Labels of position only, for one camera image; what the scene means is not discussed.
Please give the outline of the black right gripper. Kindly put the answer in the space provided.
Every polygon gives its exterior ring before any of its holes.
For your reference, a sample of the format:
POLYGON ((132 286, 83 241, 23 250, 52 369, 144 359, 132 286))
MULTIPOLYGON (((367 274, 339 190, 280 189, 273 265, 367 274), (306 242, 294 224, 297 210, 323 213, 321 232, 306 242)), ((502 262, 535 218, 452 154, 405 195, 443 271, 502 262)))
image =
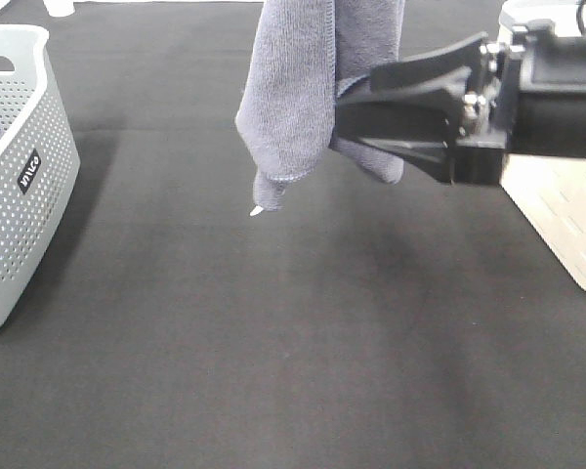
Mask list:
POLYGON ((586 35, 531 21, 508 43, 487 39, 373 68, 370 84, 337 98, 332 148, 388 184, 406 163, 444 184, 497 185, 512 154, 586 160, 586 35), (466 95, 425 82, 480 58, 481 85, 466 95), (475 123, 461 123, 463 101, 475 123))

